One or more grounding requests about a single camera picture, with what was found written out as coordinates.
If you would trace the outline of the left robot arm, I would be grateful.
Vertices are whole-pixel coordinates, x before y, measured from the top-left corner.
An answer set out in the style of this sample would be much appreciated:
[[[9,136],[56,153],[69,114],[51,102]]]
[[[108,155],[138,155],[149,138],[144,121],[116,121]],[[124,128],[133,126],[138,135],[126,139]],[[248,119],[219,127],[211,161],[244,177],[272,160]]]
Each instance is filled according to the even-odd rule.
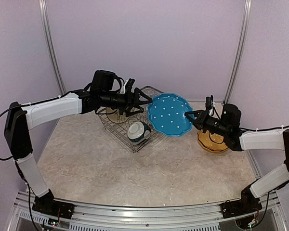
[[[117,109],[120,115],[133,116],[143,113],[143,105],[152,98],[139,88],[133,88],[135,80],[124,81],[114,72],[97,70],[92,82],[85,88],[72,90],[62,96],[35,103],[13,102],[1,114],[7,115],[4,137],[15,161],[18,173],[28,188],[35,194],[36,208],[53,214],[58,209],[54,195],[47,187],[33,156],[29,131],[39,125],[66,116],[82,115],[90,112],[98,114],[98,109]]]

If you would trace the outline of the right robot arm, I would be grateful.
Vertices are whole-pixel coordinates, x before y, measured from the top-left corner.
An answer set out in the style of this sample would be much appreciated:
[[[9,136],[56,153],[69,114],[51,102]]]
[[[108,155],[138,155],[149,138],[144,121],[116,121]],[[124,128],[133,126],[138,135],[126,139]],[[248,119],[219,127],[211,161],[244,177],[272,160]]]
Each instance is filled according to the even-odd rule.
[[[196,129],[222,136],[225,145],[232,151],[284,151],[285,160],[282,164],[241,192],[241,198],[236,204],[240,213],[248,213],[259,202],[260,197],[289,183],[289,126],[266,129],[242,128],[240,127],[241,111],[237,106],[229,103],[223,106],[220,118],[210,115],[210,107],[206,107],[205,110],[185,112],[184,115]]]

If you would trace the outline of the yellow dotted plate front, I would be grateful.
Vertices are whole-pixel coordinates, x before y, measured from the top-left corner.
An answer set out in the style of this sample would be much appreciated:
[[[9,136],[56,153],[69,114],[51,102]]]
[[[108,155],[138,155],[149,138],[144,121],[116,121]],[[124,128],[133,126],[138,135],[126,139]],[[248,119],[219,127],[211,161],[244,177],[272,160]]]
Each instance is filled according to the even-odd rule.
[[[207,139],[204,140],[198,139],[197,141],[200,147],[209,153],[221,154],[229,150],[229,148],[224,143],[217,144]]]

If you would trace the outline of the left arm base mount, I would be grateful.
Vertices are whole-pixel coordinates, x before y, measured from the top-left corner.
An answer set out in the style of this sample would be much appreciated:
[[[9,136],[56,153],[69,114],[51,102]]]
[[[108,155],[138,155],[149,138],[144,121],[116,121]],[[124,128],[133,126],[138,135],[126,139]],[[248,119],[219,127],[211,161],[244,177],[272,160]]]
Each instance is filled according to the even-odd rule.
[[[65,219],[72,218],[74,208],[74,204],[61,201],[52,201],[48,205],[35,202],[32,206],[32,209],[36,212]]]

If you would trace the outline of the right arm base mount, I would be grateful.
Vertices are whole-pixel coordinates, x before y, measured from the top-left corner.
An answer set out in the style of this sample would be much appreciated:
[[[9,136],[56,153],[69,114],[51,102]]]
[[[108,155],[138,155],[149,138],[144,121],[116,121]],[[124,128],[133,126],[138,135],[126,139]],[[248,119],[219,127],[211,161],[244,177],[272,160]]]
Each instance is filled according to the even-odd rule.
[[[223,218],[237,217],[261,210],[262,204],[260,202],[245,204],[241,200],[226,201],[220,204]]]

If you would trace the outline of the blue dotted plate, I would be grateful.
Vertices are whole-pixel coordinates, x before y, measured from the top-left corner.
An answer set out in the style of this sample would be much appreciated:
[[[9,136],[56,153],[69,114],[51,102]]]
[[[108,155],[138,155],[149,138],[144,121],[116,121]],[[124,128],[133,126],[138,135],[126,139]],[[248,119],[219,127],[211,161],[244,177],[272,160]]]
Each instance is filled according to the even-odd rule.
[[[147,117],[153,128],[168,137],[179,137],[188,133],[193,125],[185,116],[193,108],[188,101],[174,93],[162,93],[147,106]]]

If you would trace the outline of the yellow dotted plate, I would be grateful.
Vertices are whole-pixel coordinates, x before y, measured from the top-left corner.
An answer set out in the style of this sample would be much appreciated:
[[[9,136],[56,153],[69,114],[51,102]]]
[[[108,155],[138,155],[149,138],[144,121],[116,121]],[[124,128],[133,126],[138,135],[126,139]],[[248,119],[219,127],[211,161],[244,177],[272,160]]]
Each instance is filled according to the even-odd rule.
[[[204,140],[198,139],[197,141],[200,147],[209,153],[221,154],[229,150],[229,148],[224,143],[217,144],[207,139]]]
[[[199,131],[197,133],[197,139],[201,139],[201,140],[207,139],[207,140],[211,140],[212,142],[215,142],[217,144],[224,143],[223,136],[218,135],[216,133],[212,134],[209,131],[206,131],[205,133],[203,131]]]

